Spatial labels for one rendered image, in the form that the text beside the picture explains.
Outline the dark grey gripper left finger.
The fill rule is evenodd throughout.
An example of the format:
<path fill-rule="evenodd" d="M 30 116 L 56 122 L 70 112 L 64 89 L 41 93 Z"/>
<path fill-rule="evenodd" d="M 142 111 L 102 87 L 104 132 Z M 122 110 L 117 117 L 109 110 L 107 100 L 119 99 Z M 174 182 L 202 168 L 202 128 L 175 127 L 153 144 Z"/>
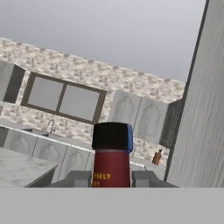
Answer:
<path fill-rule="evenodd" d="M 90 187 L 91 171 L 70 171 L 65 179 L 50 184 L 50 187 Z"/>

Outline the silver sink tap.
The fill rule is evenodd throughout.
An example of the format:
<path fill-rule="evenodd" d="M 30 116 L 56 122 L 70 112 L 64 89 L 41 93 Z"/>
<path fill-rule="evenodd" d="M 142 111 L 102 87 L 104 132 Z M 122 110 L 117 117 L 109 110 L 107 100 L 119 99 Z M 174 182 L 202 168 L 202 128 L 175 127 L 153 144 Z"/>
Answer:
<path fill-rule="evenodd" d="M 53 132 L 55 131 L 54 124 L 55 124 L 54 119 L 51 119 L 51 120 L 48 122 L 48 124 L 47 124 L 47 128 L 50 129 L 49 133 L 53 133 Z"/>

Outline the tall grey ribbed cabinet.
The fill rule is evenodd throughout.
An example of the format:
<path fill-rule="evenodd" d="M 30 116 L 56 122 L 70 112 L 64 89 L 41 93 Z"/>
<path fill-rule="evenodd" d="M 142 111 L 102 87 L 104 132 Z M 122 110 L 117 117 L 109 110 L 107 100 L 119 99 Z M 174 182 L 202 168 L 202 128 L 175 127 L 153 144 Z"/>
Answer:
<path fill-rule="evenodd" d="M 164 180 L 224 188 L 224 0 L 206 0 Z"/>

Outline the red condiment bottle black cap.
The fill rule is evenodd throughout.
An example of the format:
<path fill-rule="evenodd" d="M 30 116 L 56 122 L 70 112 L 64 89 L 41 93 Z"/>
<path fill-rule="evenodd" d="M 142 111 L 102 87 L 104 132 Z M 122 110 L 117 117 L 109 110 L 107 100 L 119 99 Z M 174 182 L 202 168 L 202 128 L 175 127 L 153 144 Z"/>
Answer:
<path fill-rule="evenodd" d="M 101 122 L 94 126 L 93 187 L 130 187 L 132 126 L 122 122 Z"/>

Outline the grey marble kitchen island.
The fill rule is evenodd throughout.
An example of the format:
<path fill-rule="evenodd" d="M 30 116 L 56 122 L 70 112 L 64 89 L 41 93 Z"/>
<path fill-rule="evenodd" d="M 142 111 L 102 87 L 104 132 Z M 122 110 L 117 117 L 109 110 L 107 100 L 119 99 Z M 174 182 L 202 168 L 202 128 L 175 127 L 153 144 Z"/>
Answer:
<path fill-rule="evenodd" d="M 0 188 L 49 186 L 56 167 L 56 163 L 0 147 Z"/>

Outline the brown framed window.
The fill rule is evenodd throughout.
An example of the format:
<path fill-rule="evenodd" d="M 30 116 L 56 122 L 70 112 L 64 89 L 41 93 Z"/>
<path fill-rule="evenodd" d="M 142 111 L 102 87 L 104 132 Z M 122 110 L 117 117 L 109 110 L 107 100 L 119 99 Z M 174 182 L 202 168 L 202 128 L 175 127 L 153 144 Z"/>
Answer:
<path fill-rule="evenodd" d="M 78 122 L 99 122 L 107 92 L 31 72 L 21 105 Z"/>

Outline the grey wall cupboard run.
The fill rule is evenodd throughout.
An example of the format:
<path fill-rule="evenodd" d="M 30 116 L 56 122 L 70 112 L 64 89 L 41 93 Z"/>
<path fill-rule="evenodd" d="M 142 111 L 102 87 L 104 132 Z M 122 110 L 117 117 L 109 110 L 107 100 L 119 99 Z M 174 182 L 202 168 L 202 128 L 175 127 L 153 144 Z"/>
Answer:
<path fill-rule="evenodd" d="M 167 103 L 118 90 L 108 121 L 128 123 L 133 128 L 134 137 L 170 148 L 181 102 Z"/>

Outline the brown knife block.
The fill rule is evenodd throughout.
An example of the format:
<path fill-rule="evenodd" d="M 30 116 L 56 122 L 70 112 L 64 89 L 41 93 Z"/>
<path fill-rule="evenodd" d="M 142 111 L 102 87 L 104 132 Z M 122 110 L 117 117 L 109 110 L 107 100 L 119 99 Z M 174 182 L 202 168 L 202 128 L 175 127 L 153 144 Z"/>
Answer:
<path fill-rule="evenodd" d="M 154 165 L 159 165 L 161 157 L 162 157 L 162 150 L 159 150 L 158 152 L 155 153 L 154 158 L 152 159 L 152 163 Z"/>

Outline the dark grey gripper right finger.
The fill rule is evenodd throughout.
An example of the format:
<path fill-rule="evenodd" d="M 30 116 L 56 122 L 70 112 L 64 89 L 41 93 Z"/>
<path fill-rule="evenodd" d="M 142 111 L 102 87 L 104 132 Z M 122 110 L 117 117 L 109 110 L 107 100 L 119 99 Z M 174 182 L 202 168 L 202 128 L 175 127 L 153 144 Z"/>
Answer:
<path fill-rule="evenodd" d="M 133 171 L 131 175 L 133 187 L 174 187 L 174 185 L 159 179 L 153 171 Z"/>

